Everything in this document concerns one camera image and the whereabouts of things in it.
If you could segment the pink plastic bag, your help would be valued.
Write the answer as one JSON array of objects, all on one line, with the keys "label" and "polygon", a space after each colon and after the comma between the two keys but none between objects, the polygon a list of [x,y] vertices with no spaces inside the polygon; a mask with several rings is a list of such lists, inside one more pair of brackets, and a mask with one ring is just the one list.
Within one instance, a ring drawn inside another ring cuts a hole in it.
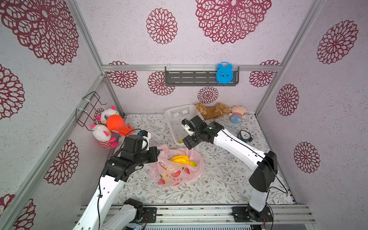
[{"label": "pink plastic bag", "polygon": [[[167,145],[158,147],[160,155],[158,161],[153,163],[150,176],[154,182],[162,187],[178,186],[191,182],[203,175],[205,163],[201,154],[193,149],[170,149]],[[197,163],[197,167],[170,161],[178,155],[187,155],[190,161]]]}]

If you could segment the yellow banana bunch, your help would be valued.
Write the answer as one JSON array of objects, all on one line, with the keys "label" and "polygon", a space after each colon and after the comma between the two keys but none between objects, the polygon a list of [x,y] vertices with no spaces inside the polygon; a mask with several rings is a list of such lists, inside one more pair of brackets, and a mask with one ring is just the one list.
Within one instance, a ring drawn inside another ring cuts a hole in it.
[{"label": "yellow banana bunch", "polygon": [[178,155],[170,159],[170,161],[180,164],[187,164],[192,167],[197,167],[197,163],[194,161],[190,161],[187,155]]}]

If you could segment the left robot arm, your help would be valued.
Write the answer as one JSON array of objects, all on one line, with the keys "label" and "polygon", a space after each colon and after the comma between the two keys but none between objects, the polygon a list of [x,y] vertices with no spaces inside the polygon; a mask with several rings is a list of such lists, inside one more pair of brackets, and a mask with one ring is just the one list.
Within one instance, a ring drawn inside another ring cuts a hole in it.
[{"label": "left robot arm", "polygon": [[128,224],[143,218],[143,203],[129,198],[117,214],[105,219],[130,175],[144,165],[158,161],[160,151],[156,146],[149,146],[150,138],[151,133],[145,130],[125,137],[122,147],[106,162],[97,189],[74,229],[123,230]]}]

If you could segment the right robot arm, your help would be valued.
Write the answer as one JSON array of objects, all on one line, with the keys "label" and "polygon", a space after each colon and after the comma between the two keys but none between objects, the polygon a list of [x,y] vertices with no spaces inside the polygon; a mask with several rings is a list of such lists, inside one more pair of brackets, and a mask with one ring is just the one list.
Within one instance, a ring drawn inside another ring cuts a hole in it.
[{"label": "right robot arm", "polygon": [[182,120],[182,127],[188,133],[182,142],[190,150],[201,142],[219,146],[239,158],[253,173],[249,178],[252,186],[250,201],[246,207],[246,219],[250,221],[273,220],[271,208],[267,207],[267,199],[271,184],[277,178],[277,155],[269,151],[265,153],[235,137],[224,126],[217,122],[207,124],[199,116],[191,120]]}]

